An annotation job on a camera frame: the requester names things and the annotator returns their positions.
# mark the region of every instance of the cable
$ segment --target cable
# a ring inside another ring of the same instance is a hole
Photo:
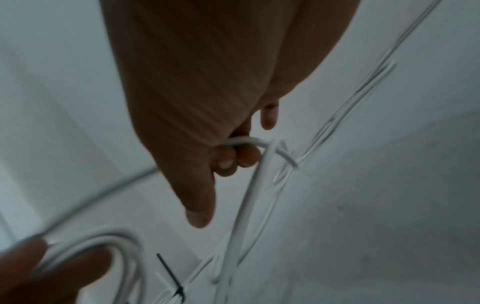
[[[237,137],[227,140],[224,145],[236,146],[243,144],[252,144],[259,147],[266,147],[269,158],[271,158],[272,155],[276,153],[282,156],[287,162],[292,164],[292,166],[297,167],[297,163],[295,162],[295,160],[292,159],[288,152],[283,149],[280,144],[276,144],[279,142],[281,141],[274,140],[273,143],[269,143],[265,140],[261,140],[258,138]],[[262,158],[260,165],[255,170],[254,177],[250,181],[247,194],[245,194],[242,205],[244,205],[245,203],[247,203],[247,205],[251,207],[254,205],[255,199],[257,198],[262,185],[262,179],[259,177],[263,177],[266,174],[266,168],[266,160],[265,158]],[[43,229],[43,231],[38,233],[38,237],[44,238],[50,235],[75,216],[78,216],[89,208],[93,207],[94,205],[101,203],[105,198],[112,196],[113,194],[116,194],[133,185],[134,183],[156,174],[157,172],[158,170],[156,168],[145,170],[132,177],[123,179],[111,185],[110,187],[107,187],[106,189],[87,197],[86,199],[76,204],[74,208],[62,213],[55,220],[53,220]],[[250,220],[250,213],[247,214],[248,217],[245,218],[245,215],[243,215],[244,213],[239,212],[237,219],[242,218],[242,223],[246,222],[248,224],[248,221]],[[113,304],[125,304],[131,296],[135,287],[138,288],[138,296],[135,302],[130,301],[130,303],[143,303],[145,299],[145,280],[147,276],[145,271],[145,265],[142,260],[142,246],[139,238],[134,233],[125,229],[101,229],[96,232],[92,232],[87,235],[75,238],[72,241],[60,243],[59,245],[53,246],[49,250],[52,251],[52,254],[49,255],[35,269],[32,275],[33,277],[42,276],[46,272],[58,268],[69,259],[78,256],[79,254],[82,254],[90,249],[99,247],[106,247],[113,252],[118,252],[122,260],[122,275],[117,294],[113,300]],[[174,294],[172,299],[174,302],[172,303],[182,303],[182,295],[185,296],[184,292]]]

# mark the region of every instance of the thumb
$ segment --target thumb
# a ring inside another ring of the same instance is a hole
[[[206,147],[150,149],[153,157],[185,207],[190,225],[204,228],[215,212],[215,180]]]

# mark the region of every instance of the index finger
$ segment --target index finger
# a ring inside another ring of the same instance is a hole
[[[47,242],[35,237],[17,244],[0,255],[0,295],[27,279],[42,260],[47,248]]]

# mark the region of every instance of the white ceiling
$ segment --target white ceiling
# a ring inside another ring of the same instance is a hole
[[[254,123],[252,133],[264,138],[281,134],[293,149],[304,145],[431,1],[364,0],[335,50],[282,100],[275,131],[264,132]],[[123,174],[153,164],[130,126],[95,0],[2,0],[0,35]],[[158,216],[203,257],[232,225],[249,176],[243,170],[217,183],[217,214],[204,230],[187,225],[163,177],[140,190]]]

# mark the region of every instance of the hand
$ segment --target hand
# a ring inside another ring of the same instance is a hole
[[[47,243],[30,239],[0,256],[0,303],[75,304],[79,290],[102,277],[112,257],[94,249],[40,278],[29,278],[47,250]]]
[[[279,99],[337,43],[359,0],[102,0],[131,120],[186,208],[206,226],[215,178],[260,158],[252,114],[277,123]]]

